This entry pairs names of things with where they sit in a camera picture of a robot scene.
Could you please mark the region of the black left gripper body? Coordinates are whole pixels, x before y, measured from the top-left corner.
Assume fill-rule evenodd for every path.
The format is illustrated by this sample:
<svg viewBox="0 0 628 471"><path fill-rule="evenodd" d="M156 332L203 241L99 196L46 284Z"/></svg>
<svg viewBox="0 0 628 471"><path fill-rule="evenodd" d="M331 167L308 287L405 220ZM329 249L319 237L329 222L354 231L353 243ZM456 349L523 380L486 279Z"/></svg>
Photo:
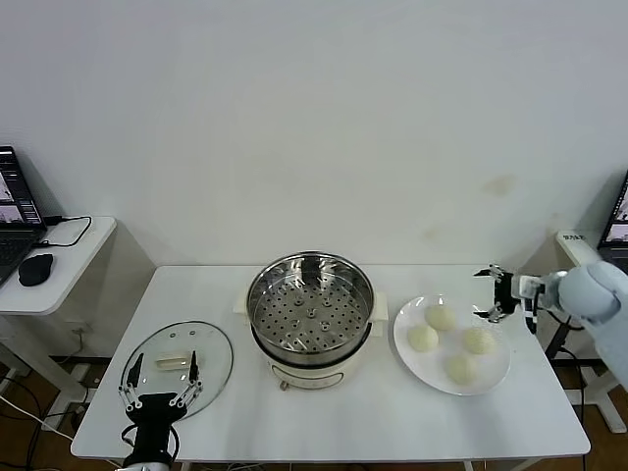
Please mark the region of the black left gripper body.
<svg viewBox="0 0 628 471"><path fill-rule="evenodd" d="M170 438L175 444L173 455L179 454L181 440L174 424L185 417L186 405L176 396L174 392L142 394L126 407L132 422L126 432L135 430L132 455L170 455Z"/></svg>

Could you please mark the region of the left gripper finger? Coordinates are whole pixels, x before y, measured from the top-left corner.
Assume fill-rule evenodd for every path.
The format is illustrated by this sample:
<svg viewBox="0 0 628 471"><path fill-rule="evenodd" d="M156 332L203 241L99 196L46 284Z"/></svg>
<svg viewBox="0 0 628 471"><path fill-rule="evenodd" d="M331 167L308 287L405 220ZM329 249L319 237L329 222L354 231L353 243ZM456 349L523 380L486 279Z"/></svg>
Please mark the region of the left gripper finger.
<svg viewBox="0 0 628 471"><path fill-rule="evenodd" d="M189 361L187 383L183 389L170 400L171 407L190 407L202 392L202 382L199 380L199 369L196 352L193 351Z"/></svg>
<svg viewBox="0 0 628 471"><path fill-rule="evenodd" d="M142 402L136 392L139 384L143 353L135 359L128 372L123 376L123 381L118 387L120 399L126 411L135 411L142 407Z"/></svg>

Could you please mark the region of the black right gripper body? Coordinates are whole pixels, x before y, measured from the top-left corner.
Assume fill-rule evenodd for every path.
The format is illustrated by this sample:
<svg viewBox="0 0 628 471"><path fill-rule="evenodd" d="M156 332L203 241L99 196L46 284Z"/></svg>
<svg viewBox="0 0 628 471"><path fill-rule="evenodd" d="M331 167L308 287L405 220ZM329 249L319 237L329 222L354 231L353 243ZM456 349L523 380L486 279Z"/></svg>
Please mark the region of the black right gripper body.
<svg viewBox="0 0 628 471"><path fill-rule="evenodd" d="M519 304L519 299L512 294L513 275L510 273L510 282L504 284L494 283L494 304L496 301L506 301L513 303L513 313Z"/></svg>

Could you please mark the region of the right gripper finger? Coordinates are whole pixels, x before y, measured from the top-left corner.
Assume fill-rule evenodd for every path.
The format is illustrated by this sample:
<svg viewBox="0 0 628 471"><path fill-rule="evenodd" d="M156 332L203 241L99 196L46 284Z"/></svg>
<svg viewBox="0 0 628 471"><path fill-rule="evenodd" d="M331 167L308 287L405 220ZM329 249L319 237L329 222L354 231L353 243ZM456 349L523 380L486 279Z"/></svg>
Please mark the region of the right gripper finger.
<svg viewBox="0 0 628 471"><path fill-rule="evenodd" d="M496 301L488 310L474 308L473 314L489 323L499 323L506 317L513 314L513 303L506 301Z"/></svg>
<svg viewBox="0 0 628 471"><path fill-rule="evenodd" d="M482 268L474 273L473 276L475 278L491 278L495 284L510 282L510 273L497 264L490 264L488 267Z"/></svg>

